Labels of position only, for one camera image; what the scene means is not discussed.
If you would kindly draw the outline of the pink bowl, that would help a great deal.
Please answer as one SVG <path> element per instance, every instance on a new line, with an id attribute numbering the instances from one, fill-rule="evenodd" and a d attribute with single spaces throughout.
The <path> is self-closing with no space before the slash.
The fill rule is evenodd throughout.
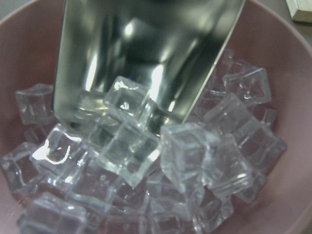
<path id="1" fill-rule="evenodd" d="M 24 141 L 15 91 L 52 83 L 63 1 L 35 0 L 0 22 L 0 154 Z M 249 0 L 228 46 L 267 68 L 287 150 L 255 202 L 235 202 L 218 234 L 298 234 L 312 218 L 312 49 L 284 19 Z"/>

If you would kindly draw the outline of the metal ice scoop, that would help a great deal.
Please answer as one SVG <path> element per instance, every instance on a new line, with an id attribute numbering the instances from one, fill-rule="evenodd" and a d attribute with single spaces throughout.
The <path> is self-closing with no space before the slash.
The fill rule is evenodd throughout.
<path id="1" fill-rule="evenodd" d="M 67 0 L 53 113 L 78 129 L 85 91 L 108 92 L 117 76 L 148 86 L 157 104 L 147 128 L 185 122 L 226 47 L 243 0 Z"/>

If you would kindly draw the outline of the clear ice cubes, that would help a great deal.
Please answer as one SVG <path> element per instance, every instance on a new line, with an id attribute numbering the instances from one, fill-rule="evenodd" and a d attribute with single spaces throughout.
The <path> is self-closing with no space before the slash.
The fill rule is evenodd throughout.
<path id="1" fill-rule="evenodd" d="M 155 128 L 149 88 L 118 77 L 107 93 L 81 91 L 73 123 L 51 111 L 53 86 L 15 92 L 25 141 L 0 159 L 26 203 L 21 234 L 206 234 L 252 203 L 286 144 L 267 70 L 227 49 L 188 123 Z"/>

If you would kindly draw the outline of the beige tray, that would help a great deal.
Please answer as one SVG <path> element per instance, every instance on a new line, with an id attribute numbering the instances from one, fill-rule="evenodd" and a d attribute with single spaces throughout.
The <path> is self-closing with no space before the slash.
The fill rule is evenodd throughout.
<path id="1" fill-rule="evenodd" d="M 312 22 L 312 0 L 286 0 L 290 16 L 295 22 Z"/>

